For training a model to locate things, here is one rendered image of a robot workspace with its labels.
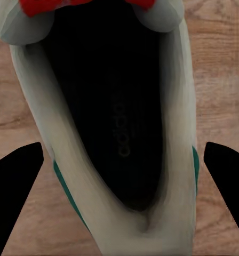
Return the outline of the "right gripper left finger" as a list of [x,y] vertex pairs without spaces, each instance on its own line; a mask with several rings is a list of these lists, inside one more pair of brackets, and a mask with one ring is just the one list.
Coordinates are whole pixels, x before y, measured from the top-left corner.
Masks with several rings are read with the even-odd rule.
[[43,162],[40,142],[20,147],[0,160],[0,256]]

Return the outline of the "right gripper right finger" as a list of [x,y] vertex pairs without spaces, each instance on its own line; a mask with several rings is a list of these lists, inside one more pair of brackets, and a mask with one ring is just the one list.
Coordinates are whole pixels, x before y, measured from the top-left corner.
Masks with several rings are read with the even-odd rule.
[[230,147],[207,142],[204,162],[239,227],[239,153]]

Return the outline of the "gym shoe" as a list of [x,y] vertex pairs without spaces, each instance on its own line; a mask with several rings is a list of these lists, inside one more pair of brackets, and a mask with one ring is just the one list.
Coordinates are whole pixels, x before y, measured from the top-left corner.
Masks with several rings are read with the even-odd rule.
[[182,0],[0,0],[0,41],[102,256],[191,256],[199,173]]

